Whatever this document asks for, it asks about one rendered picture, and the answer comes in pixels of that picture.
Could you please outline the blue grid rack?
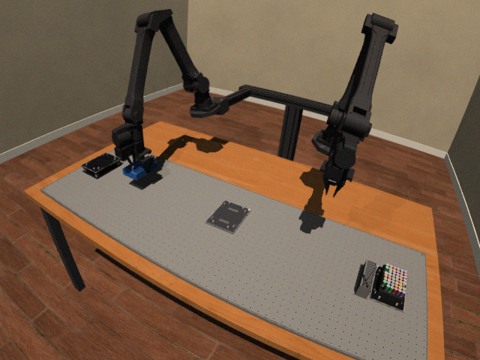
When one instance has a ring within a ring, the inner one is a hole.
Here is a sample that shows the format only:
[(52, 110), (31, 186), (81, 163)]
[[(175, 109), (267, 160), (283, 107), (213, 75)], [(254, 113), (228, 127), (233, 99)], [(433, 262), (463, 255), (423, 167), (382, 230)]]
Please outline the blue grid rack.
[[(131, 170), (131, 166), (134, 166), (134, 171)], [(152, 170), (157, 168), (157, 161), (153, 161), (151, 168), (148, 173), (150, 173)], [(122, 169), (123, 174), (127, 177), (130, 177), (136, 181), (141, 179), (143, 176), (147, 175), (146, 171), (144, 170), (142, 164), (140, 161), (135, 160), (133, 163), (127, 165), (125, 168)], [(141, 171), (141, 172), (140, 172)]]

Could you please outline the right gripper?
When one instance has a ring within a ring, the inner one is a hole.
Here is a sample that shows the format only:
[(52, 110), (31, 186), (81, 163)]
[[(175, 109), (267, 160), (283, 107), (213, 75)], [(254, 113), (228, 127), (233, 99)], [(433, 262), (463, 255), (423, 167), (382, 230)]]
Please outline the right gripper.
[[(143, 168), (144, 168), (144, 170), (145, 170), (145, 172), (146, 172), (146, 173), (149, 173), (150, 167), (151, 167), (151, 165), (152, 165), (153, 160), (155, 159), (155, 156), (154, 156), (154, 155), (151, 155), (151, 157), (150, 157), (150, 156), (145, 157), (145, 155), (151, 154), (151, 153), (152, 153), (152, 150), (149, 149), (149, 148), (144, 147), (144, 139), (141, 139), (141, 140), (139, 140), (139, 141), (142, 141), (142, 149), (143, 149), (143, 152), (142, 152), (141, 154), (138, 154), (138, 155), (135, 155), (135, 154), (130, 153), (130, 155), (129, 155), (128, 158), (127, 158), (127, 161), (128, 161), (130, 164), (132, 163), (131, 160), (130, 160), (130, 158), (129, 158), (129, 157), (132, 155), (132, 157), (133, 157), (133, 162), (134, 162), (135, 160), (140, 161), (141, 164), (142, 164), (142, 166), (143, 166)], [(148, 169), (147, 169), (147, 167), (146, 167), (147, 162), (149, 162), (149, 163), (148, 163)]]

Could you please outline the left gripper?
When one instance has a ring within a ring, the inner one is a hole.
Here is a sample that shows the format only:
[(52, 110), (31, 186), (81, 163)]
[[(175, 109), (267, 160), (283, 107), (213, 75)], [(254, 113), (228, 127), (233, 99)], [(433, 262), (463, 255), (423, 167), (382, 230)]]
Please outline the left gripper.
[[(327, 195), (328, 191), (329, 191), (329, 186), (330, 184), (328, 184), (328, 182), (326, 182), (326, 167), (327, 167), (327, 163), (328, 161), (327, 160), (324, 160), (324, 162), (322, 163), (322, 166), (320, 167), (320, 172), (324, 172), (323, 173), (323, 181), (324, 181), (324, 184), (325, 184), (325, 195)], [(355, 170), (352, 169), (352, 168), (349, 168), (349, 172), (348, 172), (348, 175), (347, 177), (344, 177), (342, 176), (342, 179), (341, 181), (339, 182), (338, 186), (336, 187), (336, 190), (334, 192), (334, 196), (336, 195), (336, 193), (345, 185), (346, 183), (346, 180), (349, 180), (349, 182), (351, 182), (353, 180), (353, 175), (354, 175), (354, 172)]]

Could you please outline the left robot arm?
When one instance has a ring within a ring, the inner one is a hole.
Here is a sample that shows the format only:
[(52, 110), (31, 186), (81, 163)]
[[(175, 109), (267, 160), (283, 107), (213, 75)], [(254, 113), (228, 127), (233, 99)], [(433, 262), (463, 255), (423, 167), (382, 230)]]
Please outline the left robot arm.
[(385, 43), (395, 41), (398, 33), (394, 20), (376, 13), (366, 17), (361, 30), (366, 37), (349, 84), (339, 102), (334, 101), (326, 122), (328, 129), (321, 130), (316, 138), (318, 143), (334, 149), (335, 154), (332, 151), (329, 155), (325, 176), (332, 186), (338, 186), (342, 176), (347, 177), (349, 168), (356, 162), (357, 144), (371, 131), (372, 94), (383, 49)]

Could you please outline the white perforated base plate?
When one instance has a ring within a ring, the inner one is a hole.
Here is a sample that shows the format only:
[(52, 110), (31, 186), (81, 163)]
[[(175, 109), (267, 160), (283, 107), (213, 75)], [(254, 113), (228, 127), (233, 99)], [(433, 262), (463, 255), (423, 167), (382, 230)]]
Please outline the white perforated base plate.
[[(428, 360), (426, 253), (154, 156), (40, 191), (198, 289), (355, 360)], [(232, 234), (205, 223), (227, 200), (251, 209)], [(407, 271), (404, 312), (355, 295), (370, 260)]]

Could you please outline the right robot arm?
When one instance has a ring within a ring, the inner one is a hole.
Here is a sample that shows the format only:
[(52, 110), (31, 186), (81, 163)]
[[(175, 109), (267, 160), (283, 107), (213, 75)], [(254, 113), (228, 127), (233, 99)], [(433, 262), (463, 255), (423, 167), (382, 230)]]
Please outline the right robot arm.
[[(116, 146), (115, 156), (120, 161), (126, 161), (130, 153), (139, 155), (143, 152), (143, 143), (139, 141), (143, 139), (143, 92), (152, 41), (158, 29), (181, 69), (184, 90), (195, 93), (195, 104), (190, 107), (190, 110), (210, 112), (218, 107), (218, 102), (212, 102), (209, 96), (209, 80), (199, 73), (191, 61), (173, 23), (172, 14), (172, 10), (167, 9), (144, 13), (137, 17), (134, 30), (136, 45), (127, 96), (122, 110), (125, 124), (112, 130), (112, 141)], [(131, 140), (138, 142), (131, 142)]]

